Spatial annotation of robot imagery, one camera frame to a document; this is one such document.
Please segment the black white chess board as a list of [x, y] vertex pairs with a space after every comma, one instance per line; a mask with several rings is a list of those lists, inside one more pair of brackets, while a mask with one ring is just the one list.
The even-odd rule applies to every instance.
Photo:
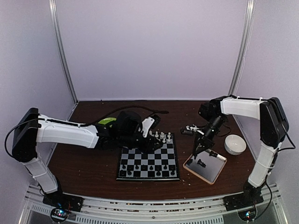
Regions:
[[[176, 149], [174, 133], [165, 134], [160, 139], [163, 146], [153, 153], [144, 154], [138, 149], [123, 148], [118, 161], [116, 172], [116, 180], [118, 181], [179, 181], [179, 165]], [[122, 165], [126, 165], [126, 175], [120, 176]], [[142, 171], [141, 166], [147, 165], [148, 170]], [[171, 175], [169, 168], [163, 169], [164, 165], [175, 165], [175, 175]], [[132, 175], [128, 176], [127, 171], [131, 170]], [[161, 175], [157, 176], [157, 171], [161, 171]]]

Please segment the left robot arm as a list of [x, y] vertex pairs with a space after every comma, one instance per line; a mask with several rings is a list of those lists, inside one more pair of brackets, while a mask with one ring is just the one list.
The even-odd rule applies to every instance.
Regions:
[[42, 161], [36, 150], [37, 143], [51, 142], [82, 146], [91, 149], [137, 148], [151, 153], [162, 146], [160, 140], [150, 135], [160, 122], [159, 111], [142, 119], [129, 107], [118, 110], [117, 118], [108, 115], [92, 123], [63, 121], [30, 108], [11, 132], [14, 134], [11, 157], [22, 163], [41, 186], [45, 197], [57, 207], [67, 203], [60, 182]]

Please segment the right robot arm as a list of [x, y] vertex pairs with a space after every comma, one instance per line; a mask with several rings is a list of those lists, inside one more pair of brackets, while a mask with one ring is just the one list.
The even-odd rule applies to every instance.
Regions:
[[255, 150], [255, 165], [239, 197], [242, 205], [251, 205], [257, 199], [257, 191], [266, 184], [266, 177], [274, 168], [277, 154], [288, 135], [289, 122], [280, 99], [221, 96], [203, 103], [198, 113], [207, 124], [195, 132], [193, 156], [214, 146], [214, 137], [228, 116], [253, 122], [258, 149]]

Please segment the black chess pieces pile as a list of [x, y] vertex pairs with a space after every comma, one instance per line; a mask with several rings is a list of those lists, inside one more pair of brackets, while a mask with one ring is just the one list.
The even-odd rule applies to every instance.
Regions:
[[197, 164], [200, 165], [203, 168], [206, 167], [206, 164], [201, 159], [198, 159]]

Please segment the wooden metal tray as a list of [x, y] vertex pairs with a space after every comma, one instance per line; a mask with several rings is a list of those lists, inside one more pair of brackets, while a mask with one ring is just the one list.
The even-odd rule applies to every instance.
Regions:
[[207, 149], [196, 157], [190, 155], [183, 163], [183, 168], [206, 183], [213, 185], [226, 163], [226, 157]]

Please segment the white bowl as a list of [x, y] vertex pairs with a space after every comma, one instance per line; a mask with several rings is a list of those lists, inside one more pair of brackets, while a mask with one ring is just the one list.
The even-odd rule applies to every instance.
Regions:
[[245, 140], [235, 134], [231, 134], [225, 138], [225, 150], [231, 155], [240, 155], [246, 150]]

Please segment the green plate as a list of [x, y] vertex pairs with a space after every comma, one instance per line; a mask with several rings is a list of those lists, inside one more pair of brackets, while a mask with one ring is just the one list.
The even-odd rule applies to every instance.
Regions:
[[114, 122], [114, 121], [116, 121], [116, 118], [114, 118], [114, 117], [107, 117], [107, 118], [104, 118], [104, 119], [100, 120], [98, 122], [98, 124], [107, 125], [108, 123]]

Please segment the front aluminium rail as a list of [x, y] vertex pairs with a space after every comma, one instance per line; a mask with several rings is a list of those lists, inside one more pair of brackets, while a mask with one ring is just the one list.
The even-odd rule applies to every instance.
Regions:
[[83, 198], [81, 210], [73, 211], [65, 224], [243, 224], [241, 216], [256, 209], [255, 224], [289, 224], [284, 203], [275, 184], [262, 189], [263, 202], [227, 210], [224, 196], [178, 200], [116, 200]]

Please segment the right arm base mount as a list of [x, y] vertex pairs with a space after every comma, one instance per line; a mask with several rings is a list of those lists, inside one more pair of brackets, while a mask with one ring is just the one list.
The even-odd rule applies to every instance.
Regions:
[[254, 199], [246, 199], [243, 193], [225, 196], [223, 202], [226, 211], [239, 210], [246, 207], [254, 206], [254, 204], [259, 204], [264, 201], [262, 196], [257, 196]]

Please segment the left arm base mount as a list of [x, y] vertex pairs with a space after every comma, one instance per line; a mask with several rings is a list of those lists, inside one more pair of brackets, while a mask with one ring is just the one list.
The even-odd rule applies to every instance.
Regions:
[[72, 196], [68, 194], [62, 195], [45, 195], [43, 197], [43, 203], [51, 205], [56, 208], [80, 212], [84, 199], [79, 196]]

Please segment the left aluminium frame post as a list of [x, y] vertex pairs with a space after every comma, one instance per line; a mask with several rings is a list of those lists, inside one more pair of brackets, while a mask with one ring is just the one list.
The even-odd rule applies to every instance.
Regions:
[[69, 67], [67, 64], [67, 59], [66, 59], [66, 54], [63, 46], [63, 40], [61, 36], [61, 31], [60, 31], [60, 26], [59, 26], [59, 19], [58, 19], [58, 13], [57, 13], [57, 3], [55, 0], [49, 0], [49, 7], [50, 7], [50, 14], [53, 22], [53, 27], [54, 27], [54, 32], [56, 36], [56, 42], [57, 42], [57, 47], [58, 47], [58, 52], [59, 52], [59, 58], [61, 61], [63, 73], [66, 79], [66, 83], [69, 89], [69, 92], [71, 94], [71, 98], [73, 102], [76, 104], [78, 103], [78, 98], [75, 93], [74, 85], [71, 79]]

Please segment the aluminium frame post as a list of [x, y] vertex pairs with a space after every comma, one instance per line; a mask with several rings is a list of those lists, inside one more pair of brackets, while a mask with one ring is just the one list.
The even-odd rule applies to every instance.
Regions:
[[58, 13], [57, 13], [57, 3], [55, 0], [49, 0], [49, 7], [50, 7], [50, 14], [53, 22], [53, 27], [54, 27], [54, 32], [56, 36], [56, 42], [57, 42], [57, 47], [58, 47], [58, 52], [59, 52], [59, 58], [61, 61], [63, 73], [66, 79], [66, 83], [69, 89], [69, 92], [71, 94], [71, 98], [73, 102], [76, 104], [78, 103], [78, 98], [75, 93], [74, 85], [71, 79], [69, 67], [67, 64], [67, 59], [66, 59], [66, 54], [63, 46], [63, 40], [61, 36], [61, 31], [60, 31], [60, 26], [59, 26], [59, 19], [58, 19]]
[[255, 10], [255, 0], [248, 0], [247, 7], [246, 7], [246, 14], [244, 19], [241, 43], [239, 47], [239, 52], [237, 55], [237, 61], [235, 64], [235, 69], [231, 81], [231, 85], [228, 91], [229, 95], [235, 95], [238, 90], [238, 86], [241, 80], [243, 68], [245, 65], [245, 55], [246, 51], [249, 46], [251, 31], [252, 31], [252, 24], [254, 20], [254, 10]]

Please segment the right aluminium frame post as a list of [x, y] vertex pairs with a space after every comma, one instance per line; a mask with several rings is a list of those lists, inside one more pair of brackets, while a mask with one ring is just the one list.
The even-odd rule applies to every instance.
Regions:
[[237, 61], [235, 64], [235, 69], [231, 81], [231, 85], [228, 91], [229, 95], [235, 95], [238, 90], [238, 86], [241, 80], [243, 68], [245, 65], [245, 55], [246, 51], [249, 46], [251, 31], [252, 31], [252, 24], [254, 20], [254, 10], [255, 10], [255, 0], [248, 0], [247, 7], [246, 7], [246, 14], [244, 19], [241, 43], [239, 47], [239, 52], [237, 55]]

